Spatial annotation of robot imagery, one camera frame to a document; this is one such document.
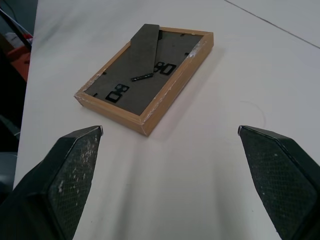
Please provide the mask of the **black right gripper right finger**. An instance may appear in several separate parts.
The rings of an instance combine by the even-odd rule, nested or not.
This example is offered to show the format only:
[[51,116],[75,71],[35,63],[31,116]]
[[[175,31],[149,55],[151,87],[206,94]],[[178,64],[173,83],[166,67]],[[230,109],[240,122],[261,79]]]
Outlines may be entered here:
[[237,133],[281,240],[320,240],[320,166],[287,136],[247,125]]

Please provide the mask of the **orange box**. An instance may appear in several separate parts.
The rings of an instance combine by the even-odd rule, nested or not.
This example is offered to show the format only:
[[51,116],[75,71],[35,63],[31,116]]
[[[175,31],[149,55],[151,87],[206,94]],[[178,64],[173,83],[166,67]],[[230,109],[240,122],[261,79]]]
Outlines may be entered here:
[[25,82],[28,81],[31,51],[19,39],[16,33],[8,32],[5,34],[5,39],[13,47],[6,55],[9,58],[12,66],[18,71]]

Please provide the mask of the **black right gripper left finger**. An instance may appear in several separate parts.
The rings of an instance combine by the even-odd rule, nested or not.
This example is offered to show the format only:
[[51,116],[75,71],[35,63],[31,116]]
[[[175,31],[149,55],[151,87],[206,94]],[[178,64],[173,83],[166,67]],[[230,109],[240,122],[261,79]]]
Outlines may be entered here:
[[0,204],[0,240],[73,240],[102,135],[94,125],[57,140]]

